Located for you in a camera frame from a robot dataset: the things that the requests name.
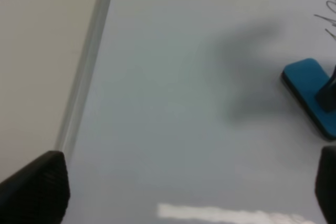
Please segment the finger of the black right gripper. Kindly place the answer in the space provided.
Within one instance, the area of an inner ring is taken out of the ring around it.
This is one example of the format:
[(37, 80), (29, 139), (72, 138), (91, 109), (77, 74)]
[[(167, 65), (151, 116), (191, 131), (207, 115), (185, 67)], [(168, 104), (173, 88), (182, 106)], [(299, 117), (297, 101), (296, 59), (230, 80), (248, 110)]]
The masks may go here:
[(325, 112), (335, 111), (335, 72), (316, 94), (316, 101)]

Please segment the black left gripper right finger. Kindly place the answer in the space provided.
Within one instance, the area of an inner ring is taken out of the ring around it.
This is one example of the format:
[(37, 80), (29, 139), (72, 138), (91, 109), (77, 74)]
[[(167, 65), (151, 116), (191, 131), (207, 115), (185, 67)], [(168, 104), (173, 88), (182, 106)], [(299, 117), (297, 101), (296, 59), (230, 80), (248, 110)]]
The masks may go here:
[(321, 150), (315, 195), (326, 222), (335, 224), (335, 146)]

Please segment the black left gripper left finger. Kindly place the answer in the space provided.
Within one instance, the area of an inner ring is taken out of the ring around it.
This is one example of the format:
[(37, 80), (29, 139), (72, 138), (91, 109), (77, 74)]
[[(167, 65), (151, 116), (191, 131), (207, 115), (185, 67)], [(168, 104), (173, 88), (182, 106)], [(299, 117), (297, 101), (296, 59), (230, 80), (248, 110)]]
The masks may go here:
[(1, 223), (61, 223), (69, 199), (65, 156), (47, 151), (1, 182)]

